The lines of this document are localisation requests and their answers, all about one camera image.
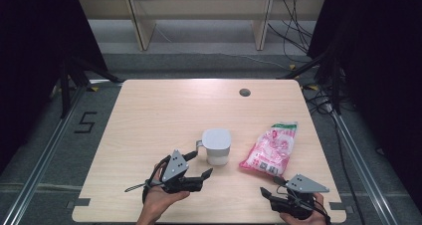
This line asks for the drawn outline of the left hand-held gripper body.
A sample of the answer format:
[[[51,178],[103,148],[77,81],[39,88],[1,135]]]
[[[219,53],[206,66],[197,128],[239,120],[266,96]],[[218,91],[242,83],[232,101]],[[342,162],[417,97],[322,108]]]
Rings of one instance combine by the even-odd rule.
[[[163,190],[167,193],[200,191],[203,181],[195,182],[192,180],[192,177],[186,177],[185,173],[188,168],[188,161],[185,161],[180,151],[175,149],[166,161],[164,171],[160,175]]]

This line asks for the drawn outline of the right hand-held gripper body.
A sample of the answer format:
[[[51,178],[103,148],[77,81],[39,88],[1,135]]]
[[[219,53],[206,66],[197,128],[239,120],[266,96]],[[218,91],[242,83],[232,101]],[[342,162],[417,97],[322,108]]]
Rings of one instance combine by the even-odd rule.
[[[329,192],[326,186],[301,174],[287,180],[286,185],[281,187],[287,189],[287,197],[272,195],[269,198],[271,208],[273,211],[288,213],[297,219],[307,219],[312,215],[316,203],[315,193]]]

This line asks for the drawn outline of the glass jar with grey lid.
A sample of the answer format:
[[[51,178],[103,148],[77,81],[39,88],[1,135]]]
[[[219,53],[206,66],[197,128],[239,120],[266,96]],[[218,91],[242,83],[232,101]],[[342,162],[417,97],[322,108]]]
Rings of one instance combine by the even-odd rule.
[[[210,165],[225,165],[229,161],[232,137],[228,129],[211,128],[202,133],[202,138],[196,141],[196,148],[204,147],[207,162]]]

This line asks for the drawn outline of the pink printed plastic bag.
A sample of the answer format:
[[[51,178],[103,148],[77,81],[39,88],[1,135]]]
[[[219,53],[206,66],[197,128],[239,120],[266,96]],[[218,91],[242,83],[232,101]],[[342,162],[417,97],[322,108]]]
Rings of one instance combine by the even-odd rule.
[[[273,124],[257,139],[248,156],[239,163],[239,166],[270,176],[281,176],[288,166],[297,129],[296,121]]]

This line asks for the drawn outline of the person's left hand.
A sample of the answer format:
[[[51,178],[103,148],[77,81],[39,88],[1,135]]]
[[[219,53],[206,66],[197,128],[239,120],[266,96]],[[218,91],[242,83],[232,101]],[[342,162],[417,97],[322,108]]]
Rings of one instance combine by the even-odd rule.
[[[187,198],[188,191],[167,193],[161,187],[154,186],[149,189],[142,211],[153,217],[161,216],[172,204]]]

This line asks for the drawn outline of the person's right hand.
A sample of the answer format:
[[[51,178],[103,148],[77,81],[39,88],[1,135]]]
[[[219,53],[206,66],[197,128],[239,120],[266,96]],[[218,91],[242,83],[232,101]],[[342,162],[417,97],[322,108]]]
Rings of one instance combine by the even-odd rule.
[[[327,225],[327,219],[323,214],[323,196],[320,193],[315,193],[314,199],[316,200],[315,210],[309,218],[300,220],[288,213],[281,212],[281,219],[288,225]]]

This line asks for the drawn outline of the black metal stand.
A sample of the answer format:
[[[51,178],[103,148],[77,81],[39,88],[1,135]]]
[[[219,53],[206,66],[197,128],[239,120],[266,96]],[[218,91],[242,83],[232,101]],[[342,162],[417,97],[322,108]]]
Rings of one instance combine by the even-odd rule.
[[[62,94],[61,118],[64,118],[71,109],[69,79],[72,79],[78,88],[86,88],[90,83],[86,75],[86,71],[94,72],[113,83],[123,83],[122,79],[110,74],[107,70],[101,69],[81,58],[69,57],[60,67],[60,85]]]
[[[336,113],[341,113],[339,96],[339,65],[336,52],[333,49],[325,50],[322,54],[305,63],[299,69],[283,76],[282,80],[292,80],[314,66],[319,66],[315,75],[315,80],[318,84],[326,84],[328,81],[331,81],[331,94],[329,99],[334,111]]]

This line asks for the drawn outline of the light wooden shelf unit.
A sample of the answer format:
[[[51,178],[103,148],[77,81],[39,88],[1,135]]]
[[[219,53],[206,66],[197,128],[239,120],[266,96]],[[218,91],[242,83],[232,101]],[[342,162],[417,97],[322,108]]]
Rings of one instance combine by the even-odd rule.
[[[148,49],[158,20],[249,20],[256,49],[264,49],[268,23],[291,15],[318,19],[324,0],[79,0],[85,15],[96,20],[132,22],[140,50]]]

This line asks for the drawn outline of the black curtain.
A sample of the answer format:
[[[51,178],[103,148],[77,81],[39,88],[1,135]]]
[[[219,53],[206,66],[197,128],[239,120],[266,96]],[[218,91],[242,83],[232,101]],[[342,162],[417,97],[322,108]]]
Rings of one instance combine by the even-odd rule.
[[[309,55],[331,43],[349,95],[422,210],[422,0],[324,0]]]
[[[106,69],[79,0],[0,0],[0,173],[71,58]]]

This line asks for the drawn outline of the aluminium floor rail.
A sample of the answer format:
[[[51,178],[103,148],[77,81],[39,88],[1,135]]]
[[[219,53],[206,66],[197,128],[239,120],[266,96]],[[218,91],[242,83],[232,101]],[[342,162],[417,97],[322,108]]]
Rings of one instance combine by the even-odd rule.
[[[76,88],[75,93],[71,99],[69,110],[59,119],[53,134],[51,135],[47,145],[41,153],[36,165],[31,171],[29,178],[19,190],[18,196],[12,203],[5,216],[5,219],[0,223],[0,225],[19,225],[23,215],[27,210],[27,207],[29,206],[35,194],[38,184],[43,178],[47,167],[53,158],[53,155],[55,154],[60,142],[64,137],[70,120],[73,117],[74,111],[85,91],[86,89],[83,87]]]
[[[354,141],[348,127],[346,126],[343,118],[337,112],[333,113],[333,118],[338,126],[339,133],[342,136],[346,150],[350,156],[350,159],[356,169],[356,172],[362,181],[362,184],[368,194],[369,199],[374,206],[378,217],[383,225],[398,225],[397,219],[394,216],[391,206],[387,202],[383,195],[380,187],[378,186],[375,178],[373,177],[367,163]]]

